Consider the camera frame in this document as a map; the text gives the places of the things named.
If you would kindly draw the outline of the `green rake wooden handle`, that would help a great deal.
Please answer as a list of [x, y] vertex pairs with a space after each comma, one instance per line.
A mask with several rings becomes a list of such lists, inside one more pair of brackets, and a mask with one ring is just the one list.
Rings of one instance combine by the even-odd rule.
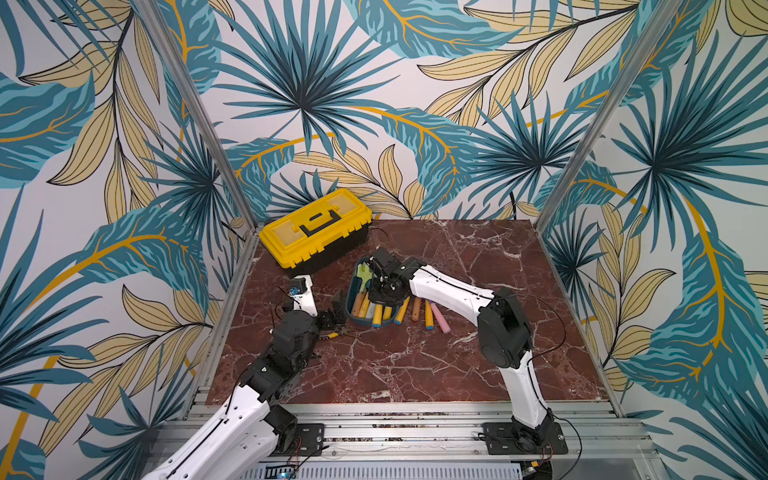
[[370, 266], [366, 262], [362, 262], [358, 264], [356, 267], [355, 276], [353, 278], [355, 296], [354, 296], [353, 307], [351, 309], [351, 313], [356, 318], [359, 318], [358, 311], [360, 309], [363, 298], [367, 293], [368, 284], [371, 278], [372, 278], [372, 271]]

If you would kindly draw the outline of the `purple rake pink handle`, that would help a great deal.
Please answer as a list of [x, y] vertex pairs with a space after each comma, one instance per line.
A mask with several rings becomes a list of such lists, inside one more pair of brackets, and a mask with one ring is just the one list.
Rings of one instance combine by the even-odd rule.
[[433, 314], [433, 317], [434, 317], [435, 321], [437, 322], [437, 325], [439, 326], [441, 331], [444, 334], [450, 333], [451, 332], [451, 328], [450, 328], [449, 324], [447, 323], [447, 321], [446, 321], [444, 315], [442, 314], [441, 310], [439, 309], [438, 305], [436, 303], [434, 303], [434, 302], [430, 302], [429, 306], [430, 306], [431, 312]]

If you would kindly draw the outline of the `teal fork yellow handle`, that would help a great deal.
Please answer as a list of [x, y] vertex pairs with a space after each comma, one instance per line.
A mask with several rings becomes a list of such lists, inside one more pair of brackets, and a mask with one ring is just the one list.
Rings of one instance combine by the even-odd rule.
[[369, 294], [366, 293], [361, 303], [360, 309], [358, 311], [358, 317], [365, 319], [368, 316], [369, 307], [370, 307], [370, 298], [369, 298]]

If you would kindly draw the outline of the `green rake yellow handle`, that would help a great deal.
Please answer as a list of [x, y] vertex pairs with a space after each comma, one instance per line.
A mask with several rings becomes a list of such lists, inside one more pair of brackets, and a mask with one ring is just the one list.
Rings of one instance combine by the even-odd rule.
[[407, 296], [401, 306], [398, 308], [397, 314], [394, 317], [394, 323], [396, 325], [401, 325], [404, 321], [405, 315], [408, 310], [408, 306], [410, 303], [410, 297]]

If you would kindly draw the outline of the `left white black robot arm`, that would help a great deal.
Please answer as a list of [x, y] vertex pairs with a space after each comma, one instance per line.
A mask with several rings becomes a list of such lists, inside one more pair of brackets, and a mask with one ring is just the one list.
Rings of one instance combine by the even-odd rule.
[[265, 351], [240, 375], [224, 404], [145, 477], [237, 479], [274, 451], [287, 451], [296, 437], [297, 419], [280, 401], [298, 383], [321, 335], [345, 323], [339, 309], [285, 313]]

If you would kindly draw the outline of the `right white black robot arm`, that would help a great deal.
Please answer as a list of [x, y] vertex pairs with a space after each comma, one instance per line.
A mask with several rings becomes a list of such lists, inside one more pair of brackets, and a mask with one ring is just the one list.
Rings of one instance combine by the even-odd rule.
[[538, 435], [553, 423], [533, 365], [532, 331], [522, 305], [509, 289], [470, 285], [411, 257], [399, 261], [380, 248], [366, 263], [372, 270], [369, 298], [396, 307], [413, 296], [459, 314], [477, 328], [483, 356], [496, 365], [512, 405], [512, 422]]

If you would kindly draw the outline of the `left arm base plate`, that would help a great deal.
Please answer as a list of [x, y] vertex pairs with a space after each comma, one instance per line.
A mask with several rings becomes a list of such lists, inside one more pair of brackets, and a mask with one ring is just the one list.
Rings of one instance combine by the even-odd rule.
[[325, 448], [326, 425], [299, 423], [280, 430], [262, 422], [258, 429], [236, 448], [252, 458], [321, 455]]

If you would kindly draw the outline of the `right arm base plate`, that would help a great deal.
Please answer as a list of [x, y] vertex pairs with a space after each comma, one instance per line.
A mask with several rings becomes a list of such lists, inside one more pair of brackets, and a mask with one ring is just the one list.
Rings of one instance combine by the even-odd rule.
[[528, 455], [543, 456], [564, 455], [569, 452], [565, 435], [558, 423], [546, 428], [531, 430], [516, 426], [513, 422], [488, 422], [481, 425], [478, 438], [482, 440], [491, 456]]

